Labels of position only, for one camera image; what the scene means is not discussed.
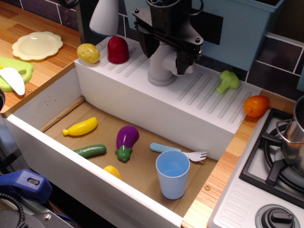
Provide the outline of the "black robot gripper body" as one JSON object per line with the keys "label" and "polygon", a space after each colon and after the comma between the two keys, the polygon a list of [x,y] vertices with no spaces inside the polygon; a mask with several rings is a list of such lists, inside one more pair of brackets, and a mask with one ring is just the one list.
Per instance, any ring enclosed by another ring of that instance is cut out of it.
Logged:
{"label": "black robot gripper body", "polygon": [[191,0],[147,0],[147,8],[132,10],[135,28],[153,30],[154,37],[174,50],[200,47],[202,36],[191,25],[190,18],[202,13],[204,3],[193,8]]}

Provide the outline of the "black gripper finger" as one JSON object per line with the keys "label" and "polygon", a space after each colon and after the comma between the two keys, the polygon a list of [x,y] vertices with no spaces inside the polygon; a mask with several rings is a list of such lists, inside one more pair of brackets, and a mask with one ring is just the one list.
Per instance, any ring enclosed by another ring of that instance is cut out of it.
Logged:
{"label": "black gripper finger", "polygon": [[177,75],[184,75],[186,70],[192,66],[196,59],[199,59],[201,56],[200,47],[194,47],[190,49],[179,48],[176,51],[176,69]]}
{"label": "black gripper finger", "polygon": [[136,30],[142,51],[147,58],[150,58],[158,49],[160,42],[154,37],[153,30],[147,29],[143,26],[137,26]]}

